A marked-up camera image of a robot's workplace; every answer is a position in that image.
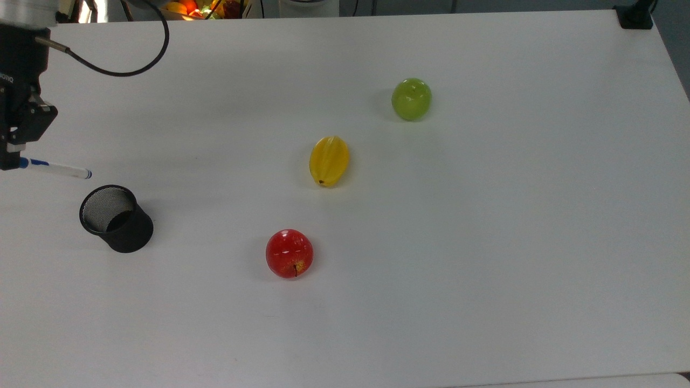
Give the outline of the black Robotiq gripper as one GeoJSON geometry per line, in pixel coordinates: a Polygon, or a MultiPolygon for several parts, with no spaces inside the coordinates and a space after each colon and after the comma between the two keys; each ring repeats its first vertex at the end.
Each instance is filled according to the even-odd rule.
{"type": "Polygon", "coordinates": [[[1,142],[1,170],[20,168],[20,153],[37,142],[58,115],[41,98],[40,75],[46,71],[49,49],[36,38],[50,38],[50,29],[1,27],[2,123],[8,128],[8,152],[1,142]]]}

